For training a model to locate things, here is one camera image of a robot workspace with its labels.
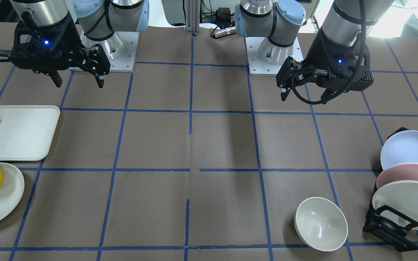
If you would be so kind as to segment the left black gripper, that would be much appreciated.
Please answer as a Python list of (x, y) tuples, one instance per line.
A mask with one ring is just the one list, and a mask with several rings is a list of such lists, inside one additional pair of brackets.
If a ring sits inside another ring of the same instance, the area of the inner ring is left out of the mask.
[[(280, 97), (285, 101), (292, 89), (312, 82), (326, 88), (320, 97), (320, 104), (337, 98), (344, 92), (343, 87), (357, 68), (361, 54), (361, 37), (351, 46), (343, 46), (332, 41), (322, 29), (313, 41), (303, 62), (287, 58), (276, 75), (277, 87), (281, 88)], [(301, 71), (301, 67), (310, 72)]]

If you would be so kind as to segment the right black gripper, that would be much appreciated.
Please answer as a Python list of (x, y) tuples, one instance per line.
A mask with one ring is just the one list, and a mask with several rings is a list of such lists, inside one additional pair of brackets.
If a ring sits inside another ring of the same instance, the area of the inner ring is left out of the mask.
[(58, 71), (78, 67), (91, 73), (99, 88), (109, 74), (111, 63), (100, 44), (85, 47), (72, 17), (53, 25), (37, 25), (33, 16), (17, 24), (11, 50), (0, 50), (0, 62), (11, 62), (20, 69), (45, 73), (56, 87), (63, 79)]

